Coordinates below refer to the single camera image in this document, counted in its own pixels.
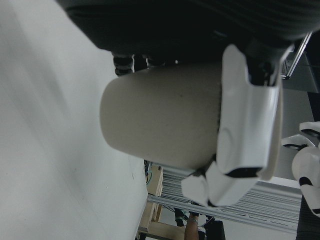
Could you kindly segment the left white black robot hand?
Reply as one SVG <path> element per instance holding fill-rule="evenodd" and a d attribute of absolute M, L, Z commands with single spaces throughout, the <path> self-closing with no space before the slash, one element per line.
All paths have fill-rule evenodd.
<path fill-rule="evenodd" d="M 111 148 L 190 169 L 185 197 L 230 206 L 275 171 L 282 66 L 320 29 L 317 0 L 60 0 L 113 56 L 101 134 Z"/>

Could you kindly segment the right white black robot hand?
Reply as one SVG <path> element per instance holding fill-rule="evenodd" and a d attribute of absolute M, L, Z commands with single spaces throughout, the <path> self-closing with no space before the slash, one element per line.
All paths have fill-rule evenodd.
<path fill-rule="evenodd" d="M 310 209 L 320 216 L 320 145 L 302 134 L 287 136 L 280 141 L 283 147 L 296 150 L 291 170 Z"/>

